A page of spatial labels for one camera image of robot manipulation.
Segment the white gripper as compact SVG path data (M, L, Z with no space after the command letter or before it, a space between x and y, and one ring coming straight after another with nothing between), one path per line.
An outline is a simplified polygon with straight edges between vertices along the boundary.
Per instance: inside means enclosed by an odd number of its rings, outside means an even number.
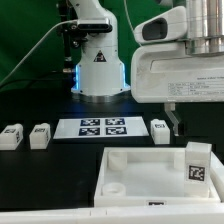
M224 55L192 57L183 43L138 48L131 61L131 93L139 103L165 103L175 136L183 122L171 102L224 101Z

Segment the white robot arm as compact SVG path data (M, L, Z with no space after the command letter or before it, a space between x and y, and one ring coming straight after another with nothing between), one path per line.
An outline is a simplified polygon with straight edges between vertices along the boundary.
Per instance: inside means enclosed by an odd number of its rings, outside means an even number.
M186 0L139 24L130 84L118 57L114 14L99 0L68 1L77 13L81 46L74 95L110 102L129 92L139 103L162 103L173 122L179 102L224 101L224 0Z

